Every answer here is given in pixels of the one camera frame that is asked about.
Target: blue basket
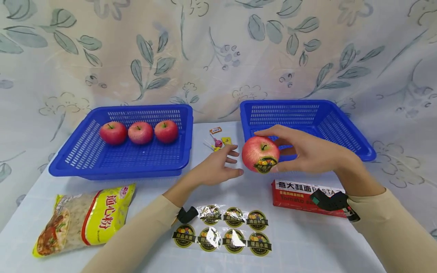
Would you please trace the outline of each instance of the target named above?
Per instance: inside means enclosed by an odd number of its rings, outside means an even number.
[[[137,121],[155,127],[163,120],[174,121],[179,138],[163,144],[156,137],[146,145],[135,145],[129,138],[120,146],[110,146],[99,130],[110,121],[127,128]],[[79,124],[50,164],[53,176],[80,176],[89,180],[178,176],[190,159],[193,136],[193,109],[188,105],[147,105],[99,107]]]
[[[240,104],[240,115],[246,141],[256,131],[281,124],[344,146],[362,161],[376,158],[375,150],[357,127],[328,100],[248,100]],[[279,161],[295,158],[281,156]]]

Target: white tablecloth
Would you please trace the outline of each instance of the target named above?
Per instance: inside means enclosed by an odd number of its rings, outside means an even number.
[[[194,125],[191,160],[184,172],[200,163],[210,152],[202,144],[209,129],[220,126],[233,143],[244,143],[240,122]],[[237,167],[242,167],[241,160]],[[37,237],[52,215],[57,194],[79,194],[102,188],[137,183],[136,196],[129,208],[133,217],[156,196],[178,179],[155,178],[124,181],[88,181],[79,177],[53,177],[48,168],[39,177],[27,197],[0,234],[0,273],[59,272],[77,273],[99,250],[99,246],[36,259],[31,251]],[[222,204],[244,211],[260,210],[269,220],[263,233],[270,237],[272,255],[236,255],[204,252],[200,248],[174,247],[171,233],[166,233],[138,268],[138,272],[287,272],[287,273],[369,273],[384,272],[365,239],[348,220],[310,212],[295,211],[272,205],[271,182],[274,178],[341,188],[332,173],[307,176],[301,173],[258,175],[246,170],[237,179],[214,187],[200,187],[186,203],[190,206]]]

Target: pasta box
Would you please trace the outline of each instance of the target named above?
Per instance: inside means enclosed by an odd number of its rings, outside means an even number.
[[[319,208],[310,199],[310,195],[317,189],[320,189],[328,197],[339,191],[345,193],[343,189],[275,179],[272,183],[273,205],[346,218],[343,210],[326,211]]]

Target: red apple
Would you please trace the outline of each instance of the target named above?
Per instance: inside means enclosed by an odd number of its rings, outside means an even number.
[[[120,145],[125,142],[128,130],[120,122],[111,121],[100,128],[100,137],[110,145]]]
[[[161,121],[155,126],[155,135],[159,141],[168,144],[178,138],[179,130],[173,121]]]
[[[153,127],[147,122],[138,121],[128,129],[129,139],[138,145],[151,142],[153,139]]]
[[[244,144],[241,157],[249,170],[268,173],[278,163],[279,148],[267,137],[254,136]]]

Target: plastic basket rim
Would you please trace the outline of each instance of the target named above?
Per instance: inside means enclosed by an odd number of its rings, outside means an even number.
[[[368,153],[366,155],[357,155],[362,161],[369,162],[376,159],[376,151],[373,149],[372,145],[370,145],[369,141],[364,137],[361,131],[355,126],[355,124],[347,117],[347,115],[337,106],[337,104],[333,103],[330,100],[245,100],[240,103],[240,117],[243,125],[243,135],[244,141],[246,142],[250,137],[250,133],[247,133],[244,125],[248,128],[250,127],[248,124],[248,119],[246,115],[246,111],[242,111],[246,104],[266,104],[266,103],[278,103],[278,104],[287,104],[293,102],[293,104],[308,104],[308,102],[312,102],[314,104],[330,104],[333,106],[333,109],[340,115],[343,122],[347,124],[356,134],[357,138],[359,138],[364,146],[367,148]]]
[[[109,111],[109,109],[115,109],[115,108],[126,108],[129,107],[131,108],[133,111],[135,110],[144,110],[143,108],[146,107],[148,108],[148,110],[150,110],[150,108],[186,108],[188,110],[187,113],[187,128],[186,128],[186,136],[185,136],[185,143],[186,141],[189,139],[189,147],[184,149],[183,153],[183,157],[181,159],[181,165],[178,166],[177,168],[171,168],[169,169],[168,166],[154,166],[154,170],[153,171],[131,171],[131,170],[123,170],[123,167],[120,168],[114,168],[114,167],[104,167],[104,168],[93,168],[93,169],[76,169],[74,167],[68,168],[68,169],[57,169],[56,166],[62,161],[63,156],[65,155],[65,153],[67,152],[67,150],[70,150],[68,148],[70,148],[72,145],[75,145],[76,142],[73,142],[72,144],[66,145],[67,143],[69,143],[69,140],[71,138],[76,139],[77,136],[79,134],[81,134],[82,132],[80,130],[78,130],[79,128],[81,128],[82,126],[84,126],[85,124],[89,123],[89,120],[92,119],[92,116],[94,114],[96,114],[99,111],[105,111],[106,113]],[[86,115],[86,117],[79,123],[79,125],[76,127],[76,129],[74,130],[74,132],[68,137],[68,139],[65,141],[65,143],[62,145],[61,149],[56,153],[54,159],[52,160],[52,162],[49,165],[49,173],[52,176],[56,176],[56,177],[64,177],[64,176],[98,176],[98,175],[110,175],[110,174],[120,174],[120,173],[153,173],[153,172],[162,172],[162,171],[176,171],[176,170],[181,170],[183,168],[185,168],[189,161],[190,161],[190,150],[191,150],[191,145],[192,145],[192,136],[193,136],[193,108],[190,105],[186,105],[186,104],[157,104],[157,105],[134,105],[134,106],[102,106],[102,107],[97,107],[94,108],[93,110],[91,110],[88,115]]]

